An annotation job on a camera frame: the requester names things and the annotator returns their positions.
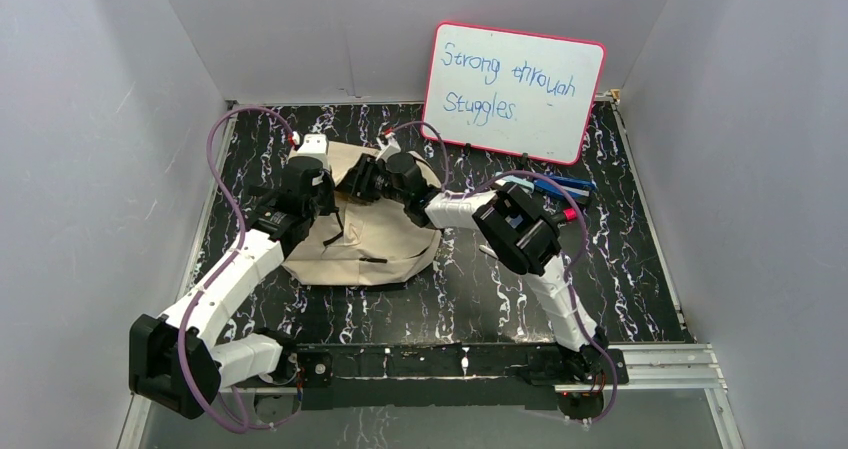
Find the beige canvas backpack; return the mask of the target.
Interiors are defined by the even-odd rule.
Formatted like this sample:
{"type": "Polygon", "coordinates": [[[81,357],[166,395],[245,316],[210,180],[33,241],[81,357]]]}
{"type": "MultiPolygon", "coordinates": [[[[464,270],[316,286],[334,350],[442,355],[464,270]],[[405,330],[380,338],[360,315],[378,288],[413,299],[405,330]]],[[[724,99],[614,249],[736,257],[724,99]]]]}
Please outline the beige canvas backpack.
{"type": "Polygon", "coordinates": [[[282,267],[317,286],[403,283],[433,262],[442,241],[437,229],[416,226],[403,205],[388,199],[359,203],[337,192],[339,215],[320,216],[282,267]]]}

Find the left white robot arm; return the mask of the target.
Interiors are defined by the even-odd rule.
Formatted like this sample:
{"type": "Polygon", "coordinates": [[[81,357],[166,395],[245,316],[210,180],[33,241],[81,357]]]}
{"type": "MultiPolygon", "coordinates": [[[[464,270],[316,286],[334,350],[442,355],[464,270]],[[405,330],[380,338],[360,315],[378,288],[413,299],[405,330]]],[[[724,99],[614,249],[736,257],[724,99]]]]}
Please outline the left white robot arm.
{"type": "Polygon", "coordinates": [[[335,209],[326,157],[295,155],[283,181],[241,215],[234,244],[181,299],[159,316],[142,314],[129,331],[129,389],[187,419],[207,413],[220,390],[261,376],[294,380],[295,347],[258,330],[219,343],[224,326],[254,289],[280,268],[321,216],[335,209]]]}

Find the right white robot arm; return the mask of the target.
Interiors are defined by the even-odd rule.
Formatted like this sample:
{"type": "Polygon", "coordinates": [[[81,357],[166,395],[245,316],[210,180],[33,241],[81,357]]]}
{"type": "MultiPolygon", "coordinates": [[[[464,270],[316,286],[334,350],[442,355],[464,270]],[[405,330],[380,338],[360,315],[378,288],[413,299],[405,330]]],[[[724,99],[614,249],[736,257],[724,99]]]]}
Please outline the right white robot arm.
{"type": "Polygon", "coordinates": [[[486,241],[482,251],[521,276],[535,294],[565,353],[565,374],[587,383],[601,372],[608,344],[568,283],[577,259],[563,259],[561,219],[518,184],[509,181],[495,188],[487,182],[468,194],[440,189],[425,180],[411,154],[401,152],[385,160],[361,157],[337,188],[363,202],[398,202],[419,227],[478,231],[486,241]]]}

